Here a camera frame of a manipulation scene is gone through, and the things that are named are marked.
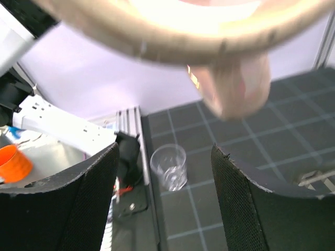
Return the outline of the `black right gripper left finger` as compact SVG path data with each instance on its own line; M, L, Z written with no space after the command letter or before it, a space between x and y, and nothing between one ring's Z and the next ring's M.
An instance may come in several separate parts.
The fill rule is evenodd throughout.
M1 250L100 250L117 143L25 188L1 190Z

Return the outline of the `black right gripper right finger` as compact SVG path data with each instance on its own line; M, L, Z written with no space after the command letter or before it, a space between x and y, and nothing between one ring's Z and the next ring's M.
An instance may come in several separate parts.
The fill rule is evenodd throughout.
M334 250L334 193L238 167L218 146L211 166L229 250Z

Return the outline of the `tan mug lilac inside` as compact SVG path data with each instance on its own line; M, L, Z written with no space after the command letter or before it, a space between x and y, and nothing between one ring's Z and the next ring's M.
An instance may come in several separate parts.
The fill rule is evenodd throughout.
M121 53L186 66L209 110L249 116L266 103L268 50L314 24L334 1L37 1L52 17Z

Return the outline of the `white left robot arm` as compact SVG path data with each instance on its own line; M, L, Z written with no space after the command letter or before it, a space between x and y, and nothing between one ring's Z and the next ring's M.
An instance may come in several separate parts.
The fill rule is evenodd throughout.
M56 23L32 1L1 1L1 125L53 136L88 156L116 142L118 179L125 186L135 186L143 175L137 164L141 134L137 107L117 112L114 122L95 125L47 102L12 69Z

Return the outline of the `orange plastic cup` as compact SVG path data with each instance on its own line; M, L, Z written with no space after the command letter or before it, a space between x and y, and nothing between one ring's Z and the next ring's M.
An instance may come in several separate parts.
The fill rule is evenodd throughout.
M32 168L32 162L16 145L7 145L1 148L1 182L21 181L29 175Z

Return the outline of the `clear glass tumbler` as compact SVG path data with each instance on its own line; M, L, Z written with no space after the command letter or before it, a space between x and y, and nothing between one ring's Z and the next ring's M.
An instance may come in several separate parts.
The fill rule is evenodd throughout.
M187 183L186 152L177 144L156 149L150 158L150 168L167 191L178 191Z

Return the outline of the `left aluminium frame post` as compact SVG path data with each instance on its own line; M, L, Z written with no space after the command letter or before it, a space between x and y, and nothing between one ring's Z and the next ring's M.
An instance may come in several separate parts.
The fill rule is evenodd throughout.
M316 56L314 68L334 67L334 12L331 13Z

